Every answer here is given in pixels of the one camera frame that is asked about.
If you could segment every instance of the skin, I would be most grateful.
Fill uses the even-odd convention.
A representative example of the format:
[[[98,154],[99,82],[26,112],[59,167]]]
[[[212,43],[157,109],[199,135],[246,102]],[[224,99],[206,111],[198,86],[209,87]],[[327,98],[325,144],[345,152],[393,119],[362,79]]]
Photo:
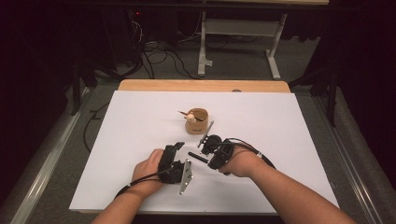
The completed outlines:
[[[312,189],[242,147],[235,148],[232,158],[219,171],[250,178],[285,223],[356,223]]]
[[[155,149],[134,168],[133,180],[157,172],[163,150]],[[347,214],[296,180],[267,165],[242,147],[235,147],[232,158],[219,169],[250,178],[262,191],[285,223],[356,223]],[[131,223],[141,203],[163,184],[144,181],[117,197],[93,223]]]
[[[158,163],[162,155],[162,149],[153,150],[147,160],[141,161],[136,165],[132,181],[157,173]],[[151,179],[158,179],[158,176],[154,176]],[[142,202],[162,186],[163,183],[155,180],[143,181],[131,186],[125,193],[114,199],[92,223],[130,224]]]

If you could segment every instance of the wrist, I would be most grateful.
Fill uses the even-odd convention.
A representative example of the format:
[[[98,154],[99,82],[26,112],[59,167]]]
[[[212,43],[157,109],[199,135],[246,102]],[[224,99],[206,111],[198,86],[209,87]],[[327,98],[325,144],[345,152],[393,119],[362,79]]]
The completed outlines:
[[[250,163],[250,171],[248,173],[248,177],[252,180],[256,179],[258,176],[266,173],[268,168],[271,168],[265,161],[261,158],[257,157],[256,160]]]
[[[125,194],[134,195],[138,197],[140,201],[145,201],[149,196],[143,189],[132,186],[125,191]]]

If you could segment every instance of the black object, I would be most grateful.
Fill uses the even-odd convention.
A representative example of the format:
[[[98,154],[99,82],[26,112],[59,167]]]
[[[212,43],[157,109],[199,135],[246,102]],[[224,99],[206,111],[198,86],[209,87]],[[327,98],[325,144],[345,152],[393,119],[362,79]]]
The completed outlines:
[[[177,142],[174,146],[166,146],[160,163],[158,164],[158,170],[163,171],[169,169],[169,172],[159,175],[161,182],[165,184],[176,184],[181,182],[184,163],[181,163],[180,161],[174,161],[174,159],[176,152],[183,146],[184,142]]]
[[[232,142],[231,140],[238,140],[244,144],[235,143],[235,142]],[[226,138],[226,139],[224,139],[224,141],[222,141],[218,135],[212,134],[212,135],[205,137],[203,142],[204,142],[204,147],[202,148],[201,152],[205,155],[214,154],[214,156],[212,157],[212,159],[209,162],[207,162],[206,159],[201,158],[193,153],[189,153],[189,155],[199,161],[206,162],[207,166],[209,166],[213,170],[219,169],[233,156],[233,149],[236,146],[244,147],[244,148],[254,152],[258,156],[260,156],[268,165],[270,165],[271,167],[273,167],[275,169],[275,166],[271,163],[271,161],[268,160],[268,158],[266,158],[264,155],[262,155],[262,153],[259,150],[257,150],[253,146],[249,145],[248,143],[246,143],[240,139]]]
[[[174,159],[177,151],[181,149],[183,146],[184,146],[184,142],[177,142],[174,146],[166,146],[165,150],[163,151],[163,155],[161,156],[160,163],[158,164],[158,172],[151,175],[143,176],[141,178],[132,181],[131,183],[123,187],[117,193],[115,198],[123,194],[126,190],[128,190],[128,188],[130,188],[133,185],[136,185],[143,181],[157,180],[157,179],[149,179],[150,177],[153,177],[155,175],[157,175],[160,178],[160,181],[163,182],[164,184],[180,183],[183,177],[184,163],[181,163],[180,161],[174,161]]]

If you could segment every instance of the black device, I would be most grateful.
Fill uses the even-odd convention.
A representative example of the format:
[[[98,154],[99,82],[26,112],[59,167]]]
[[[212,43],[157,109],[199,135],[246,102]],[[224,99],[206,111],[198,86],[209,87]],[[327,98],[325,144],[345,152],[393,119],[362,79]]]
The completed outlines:
[[[160,163],[158,164],[158,171],[169,170],[158,174],[161,182],[165,184],[180,183],[183,176],[184,163],[174,161],[176,153],[184,146],[184,142],[177,142],[174,146],[166,146],[163,151]]]
[[[233,156],[233,149],[236,146],[244,147],[252,152],[254,152],[257,156],[262,158],[268,165],[275,169],[275,166],[272,164],[268,158],[266,158],[259,150],[254,148],[252,145],[248,144],[245,141],[242,141],[237,138],[226,138],[224,141],[218,135],[212,134],[207,135],[209,133],[210,128],[212,127],[214,121],[210,122],[209,127],[207,128],[206,132],[204,133],[202,139],[200,140],[198,147],[201,144],[204,144],[201,153],[204,155],[213,154],[212,159],[209,161],[205,158],[202,158],[192,152],[189,152],[189,155],[194,157],[195,159],[207,163],[213,170],[219,169],[223,166],[232,156]]]
[[[161,160],[158,163],[158,172],[132,181],[117,193],[116,198],[124,193],[128,188],[140,182],[148,180],[158,181],[158,179],[149,179],[155,175],[157,175],[160,178],[159,181],[164,184],[180,183],[179,194],[183,194],[184,190],[192,180],[191,162],[189,160],[185,160],[184,163],[181,161],[174,161],[177,151],[183,146],[184,142],[177,142],[173,146],[166,146],[163,151],[163,155],[161,156]]]

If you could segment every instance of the wooden edge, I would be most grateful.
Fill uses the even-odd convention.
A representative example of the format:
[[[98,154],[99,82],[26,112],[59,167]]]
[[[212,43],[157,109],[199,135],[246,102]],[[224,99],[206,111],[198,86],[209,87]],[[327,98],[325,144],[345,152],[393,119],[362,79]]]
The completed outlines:
[[[285,81],[125,79],[119,91],[251,91],[290,92]]]
[[[259,4],[282,4],[282,5],[309,5],[327,6],[329,0],[206,0],[207,2],[237,2],[237,3],[259,3]]]

